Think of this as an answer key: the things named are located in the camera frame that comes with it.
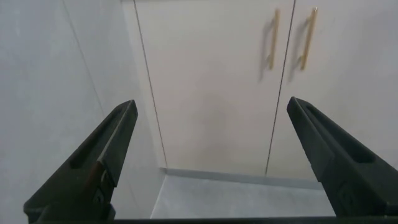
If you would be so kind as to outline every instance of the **gray floor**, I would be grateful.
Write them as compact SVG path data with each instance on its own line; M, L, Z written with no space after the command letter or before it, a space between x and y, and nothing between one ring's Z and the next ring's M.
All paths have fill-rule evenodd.
M323 190L167 176L152 218L335 216Z

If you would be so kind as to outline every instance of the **cabinet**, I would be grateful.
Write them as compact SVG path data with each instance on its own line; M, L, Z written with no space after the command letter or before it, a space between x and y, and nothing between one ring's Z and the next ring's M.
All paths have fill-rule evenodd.
M315 179L286 112L296 96L398 168L397 10L394 0L137 0L167 167Z
M265 174L293 5L136 1L168 168Z
M306 19L318 15L308 55ZM291 96L311 102L398 168L397 1L296 0L267 176L314 179L286 112Z

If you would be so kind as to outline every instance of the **gold cabinet handle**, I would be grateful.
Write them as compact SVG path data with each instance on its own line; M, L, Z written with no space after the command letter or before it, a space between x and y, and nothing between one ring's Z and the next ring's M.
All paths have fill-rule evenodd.
M318 8L315 7L312 9L311 16L308 18L308 24L309 24L308 33L307 33L307 39L305 40L304 53L301 56L301 70L304 70L307 64L308 52L310 51L311 38L313 34L313 28L315 27L315 21L317 19L317 14L318 14Z
M270 70L272 70L274 68L275 51L276 51L276 40L278 38L278 28L279 28L279 16L280 16L280 10L279 9L275 9L274 32L272 33L271 54L269 55L269 69Z

